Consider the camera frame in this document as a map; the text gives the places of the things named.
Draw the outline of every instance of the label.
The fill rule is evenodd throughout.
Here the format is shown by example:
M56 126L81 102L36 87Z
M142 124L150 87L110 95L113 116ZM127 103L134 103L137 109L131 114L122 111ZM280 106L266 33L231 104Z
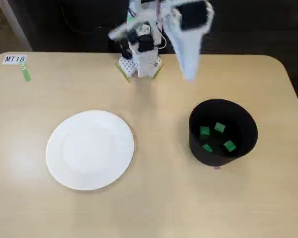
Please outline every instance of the label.
M6 55L2 64L21 64L26 62L27 55Z

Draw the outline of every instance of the floor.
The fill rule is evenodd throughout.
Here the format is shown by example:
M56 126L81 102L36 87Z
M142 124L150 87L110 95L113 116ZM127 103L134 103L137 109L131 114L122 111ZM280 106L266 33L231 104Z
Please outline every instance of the floor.
M276 38L282 44L276 44ZM165 53L172 52L168 46ZM285 66L298 96L298 31L254 31L251 35L238 32L212 32L203 42L203 51L208 54L262 54L280 60ZM3 14L0 17L0 54L9 51L24 51L25 48L14 35Z
M0 54L9 51L23 51L21 45L14 32L12 31L6 18L0 16Z

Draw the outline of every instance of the dark background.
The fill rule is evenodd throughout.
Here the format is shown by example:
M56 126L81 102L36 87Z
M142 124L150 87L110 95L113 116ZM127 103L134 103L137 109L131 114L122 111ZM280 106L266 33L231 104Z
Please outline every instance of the dark background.
M129 0L9 0L34 51L112 52L110 29ZM211 0L209 54L269 55L281 61L298 95L298 0ZM168 45L162 53L172 53Z

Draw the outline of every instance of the beige tabletop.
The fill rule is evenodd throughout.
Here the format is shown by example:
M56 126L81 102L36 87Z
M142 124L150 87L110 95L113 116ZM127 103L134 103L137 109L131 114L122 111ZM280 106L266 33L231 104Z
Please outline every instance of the beige tabletop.
M118 55L27 53L32 81L0 55L0 238L298 237L298 100L280 62L203 56L194 83L163 55L156 79L128 83ZM188 118L223 98L254 117L254 150L215 170L188 146ZM86 110L131 127L127 171L95 191L57 183L45 164L52 131Z

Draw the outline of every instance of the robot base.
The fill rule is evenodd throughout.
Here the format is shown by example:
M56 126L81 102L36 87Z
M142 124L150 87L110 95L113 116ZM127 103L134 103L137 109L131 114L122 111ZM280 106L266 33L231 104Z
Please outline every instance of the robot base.
M128 78L131 78L132 76L134 76L134 74L138 69L138 65L134 63L133 59L125 59L123 57L119 59L119 67ZM162 67L162 60L160 57L157 57L154 63L154 70L150 71L150 75L147 75L147 76L150 78L153 78L157 74L157 72L161 69L161 67Z

